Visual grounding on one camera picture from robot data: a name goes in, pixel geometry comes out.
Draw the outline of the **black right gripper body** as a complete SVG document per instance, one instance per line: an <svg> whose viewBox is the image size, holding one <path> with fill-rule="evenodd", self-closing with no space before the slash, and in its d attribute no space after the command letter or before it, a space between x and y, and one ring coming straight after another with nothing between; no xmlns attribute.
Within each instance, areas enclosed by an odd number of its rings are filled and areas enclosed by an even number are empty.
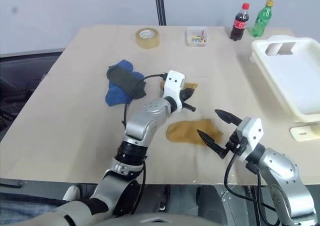
<svg viewBox="0 0 320 226"><path fill-rule="evenodd" d="M242 135L238 136L238 132L235 130L225 145L224 155L232 152L234 155L241 156L246 148L247 138Z"/></svg>

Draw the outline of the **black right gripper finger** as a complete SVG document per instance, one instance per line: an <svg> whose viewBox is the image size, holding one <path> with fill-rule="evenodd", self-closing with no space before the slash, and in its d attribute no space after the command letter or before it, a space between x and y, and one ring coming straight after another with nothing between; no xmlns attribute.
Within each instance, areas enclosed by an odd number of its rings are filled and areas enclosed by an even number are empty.
<svg viewBox="0 0 320 226"><path fill-rule="evenodd" d="M207 133L197 129L196 130L202 141L215 153L219 155L221 159L224 159L226 154L225 154L225 149L220 147L217 143L215 143L214 139L211 138Z"/></svg>
<svg viewBox="0 0 320 226"><path fill-rule="evenodd" d="M239 126L239 124L242 122L240 118L233 115L230 112L224 111L222 109L215 109L214 112L218 115L218 117L226 122L227 124L234 124L236 126Z"/></svg>

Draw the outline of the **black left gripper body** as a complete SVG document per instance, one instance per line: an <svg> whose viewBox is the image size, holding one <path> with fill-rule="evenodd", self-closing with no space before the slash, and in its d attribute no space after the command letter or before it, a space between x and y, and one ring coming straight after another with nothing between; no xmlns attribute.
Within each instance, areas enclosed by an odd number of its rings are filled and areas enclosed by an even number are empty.
<svg viewBox="0 0 320 226"><path fill-rule="evenodd" d="M181 90L179 93L179 99L181 101L181 108L184 108L185 101L187 100L187 93L185 90Z"/></svg>

